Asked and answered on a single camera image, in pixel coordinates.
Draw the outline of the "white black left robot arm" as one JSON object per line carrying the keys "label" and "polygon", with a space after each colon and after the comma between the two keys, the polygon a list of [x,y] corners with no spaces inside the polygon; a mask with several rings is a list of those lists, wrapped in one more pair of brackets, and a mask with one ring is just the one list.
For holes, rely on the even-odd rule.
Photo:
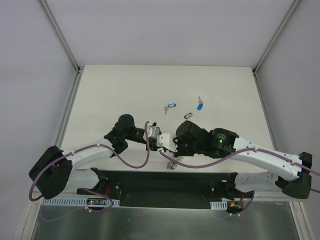
{"label": "white black left robot arm", "polygon": [[76,170],[102,159],[119,158],[128,148],[128,141],[144,144],[148,159],[150,152],[157,149],[161,133],[156,122],[147,121],[143,128],[138,128],[132,115],[123,114],[112,130],[94,143],[70,150],[53,145],[45,150],[28,173],[32,180],[28,197],[35,202],[40,198],[48,200],[58,196],[75,178]]}

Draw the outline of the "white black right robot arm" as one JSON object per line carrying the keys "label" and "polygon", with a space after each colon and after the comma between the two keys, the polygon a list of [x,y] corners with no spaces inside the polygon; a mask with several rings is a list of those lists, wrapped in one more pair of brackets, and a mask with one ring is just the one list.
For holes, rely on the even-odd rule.
{"label": "white black right robot arm", "polygon": [[310,195],[313,156],[308,152],[279,152],[254,144],[233,131],[224,128],[207,131],[188,120],[177,128],[173,142],[177,145],[176,157],[204,155],[218,163],[231,159],[264,170],[238,173],[235,180],[225,184],[225,192],[230,197],[237,197],[242,192],[277,190],[301,200]]}

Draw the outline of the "metal key organizer ring disc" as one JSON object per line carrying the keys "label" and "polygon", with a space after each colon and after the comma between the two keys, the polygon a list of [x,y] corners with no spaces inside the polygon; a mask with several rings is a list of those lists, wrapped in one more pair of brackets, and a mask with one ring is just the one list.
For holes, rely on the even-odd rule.
{"label": "metal key organizer ring disc", "polygon": [[[176,162],[181,162],[183,160],[183,156],[178,156],[178,157],[174,157],[173,155],[171,156],[171,158],[173,160],[175,160]],[[167,169],[168,170],[175,170],[176,168],[178,167],[178,164],[176,164],[175,162],[172,162],[172,161],[168,161],[168,164],[167,164]]]}

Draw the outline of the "silver key black tag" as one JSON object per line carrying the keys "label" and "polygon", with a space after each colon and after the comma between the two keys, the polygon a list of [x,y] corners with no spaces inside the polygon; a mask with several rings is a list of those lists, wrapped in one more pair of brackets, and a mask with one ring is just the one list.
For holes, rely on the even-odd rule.
{"label": "silver key black tag", "polygon": [[189,118],[191,118],[194,114],[192,112],[188,112],[185,116],[184,119],[188,120]]}

